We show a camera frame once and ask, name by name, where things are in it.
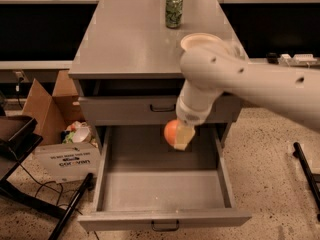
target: soda can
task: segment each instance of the soda can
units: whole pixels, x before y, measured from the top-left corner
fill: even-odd
[[[166,26],[178,28],[181,25],[183,0],[166,0]]]

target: gray cabinet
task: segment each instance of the gray cabinet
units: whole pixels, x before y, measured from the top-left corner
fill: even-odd
[[[69,72],[101,150],[93,211],[79,217],[88,231],[239,226],[251,216],[236,209],[222,154],[239,98],[221,96],[186,151],[163,136],[184,82],[181,39],[207,32],[232,40],[232,28],[216,0],[185,0],[179,30],[165,27],[164,6],[100,1]]]

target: closed drawer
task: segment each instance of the closed drawer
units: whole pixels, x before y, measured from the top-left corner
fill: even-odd
[[[101,125],[150,125],[175,119],[177,96],[80,97],[85,119]],[[221,96],[213,105],[208,123],[236,121],[241,100],[232,95]]]
[[[240,226],[238,211],[213,125],[204,125],[186,151],[165,142],[163,126],[108,127],[94,211],[80,216],[87,230],[174,231]]]

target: black handle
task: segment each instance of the black handle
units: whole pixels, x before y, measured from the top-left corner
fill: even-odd
[[[176,226],[174,228],[156,228],[154,221],[151,222],[151,228],[155,232],[173,232],[179,229],[179,220],[176,220]]]
[[[167,108],[156,108],[152,104],[150,104],[150,110],[152,112],[172,112],[176,110],[176,104],[173,104],[172,106]]]

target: open drawer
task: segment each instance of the open drawer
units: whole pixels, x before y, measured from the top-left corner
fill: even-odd
[[[172,149],[163,126],[107,127],[87,231],[240,226],[214,125],[203,125],[186,151]]]

